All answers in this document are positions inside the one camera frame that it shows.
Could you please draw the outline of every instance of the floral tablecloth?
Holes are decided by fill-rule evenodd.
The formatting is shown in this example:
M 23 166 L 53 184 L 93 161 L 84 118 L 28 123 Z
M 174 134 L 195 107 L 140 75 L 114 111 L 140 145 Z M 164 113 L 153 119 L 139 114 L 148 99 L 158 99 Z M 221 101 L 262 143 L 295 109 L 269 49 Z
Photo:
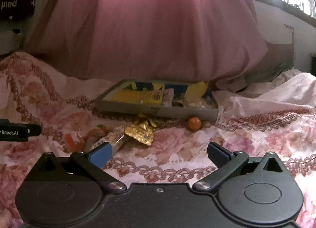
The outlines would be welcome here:
M 114 82 L 66 77 L 26 53 L 0 62 L 0 118 L 39 123 L 42 135 L 29 142 L 0 142 L 0 210 L 11 212 L 11 227 L 22 224 L 15 207 L 17 188 L 40 155 L 52 151 L 68 156 L 64 136 L 97 133 L 118 138 L 133 121 L 130 116 L 106 116 L 93 111 L 93 99 Z M 250 156 L 275 151 L 304 194 L 297 223 L 316 228 L 316 78 L 290 70 L 271 83 L 253 84 L 244 92 L 215 92 L 221 106 L 217 122 L 205 122 L 198 132 L 179 120 L 156 120 L 150 147 L 128 142 L 104 167 L 125 184 L 188 182 L 215 170 L 207 144 Z

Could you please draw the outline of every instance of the window sill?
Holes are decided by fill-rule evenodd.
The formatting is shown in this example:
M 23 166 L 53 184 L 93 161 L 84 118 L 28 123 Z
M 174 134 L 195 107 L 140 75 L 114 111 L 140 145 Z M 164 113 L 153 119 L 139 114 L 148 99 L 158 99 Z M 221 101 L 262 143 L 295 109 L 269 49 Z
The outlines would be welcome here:
M 281 9 L 282 11 L 284 11 L 288 14 L 291 14 L 291 15 L 303 20 L 304 22 L 316 27 L 316 19 L 314 19 L 312 16 L 307 15 L 306 13 L 301 11 L 300 9 L 295 8 L 293 5 L 290 5 L 282 0 L 255 0 L 255 1 L 277 7 L 279 9 Z

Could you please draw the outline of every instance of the silver bolt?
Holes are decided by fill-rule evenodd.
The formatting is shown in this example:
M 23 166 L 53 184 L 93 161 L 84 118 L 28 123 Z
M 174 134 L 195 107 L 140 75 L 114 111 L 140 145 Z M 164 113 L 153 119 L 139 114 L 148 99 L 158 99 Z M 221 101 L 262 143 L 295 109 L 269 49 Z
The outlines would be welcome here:
M 165 189 L 164 188 L 156 188 L 156 192 L 164 192 Z
M 195 187 L 199 190 L 207 190 L 211 185 L 208 182 L 197 182 Z
M 109 188 L 112 190 L 121 190 L 124 188 L 124 184 L 122 182 L 111 182 L 109 183 Z

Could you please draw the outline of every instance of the curtain fold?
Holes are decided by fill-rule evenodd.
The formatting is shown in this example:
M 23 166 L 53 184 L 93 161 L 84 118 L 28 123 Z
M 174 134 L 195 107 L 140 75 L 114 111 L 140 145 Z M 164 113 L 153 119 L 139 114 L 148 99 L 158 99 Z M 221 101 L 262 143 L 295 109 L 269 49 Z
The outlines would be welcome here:
M 216 82 L 267 48 L 253 0 L 45 0 L 25 50 L 68 76 Z

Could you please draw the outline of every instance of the orange ball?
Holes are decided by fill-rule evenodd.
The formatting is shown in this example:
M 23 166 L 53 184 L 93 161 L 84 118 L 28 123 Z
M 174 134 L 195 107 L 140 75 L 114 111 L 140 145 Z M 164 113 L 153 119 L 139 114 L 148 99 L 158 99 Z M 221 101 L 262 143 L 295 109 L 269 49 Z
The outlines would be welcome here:
M 202 126 L 202 122 L 198 117 L 189 118 L 188 128 L 191 131 L 198 131 Z

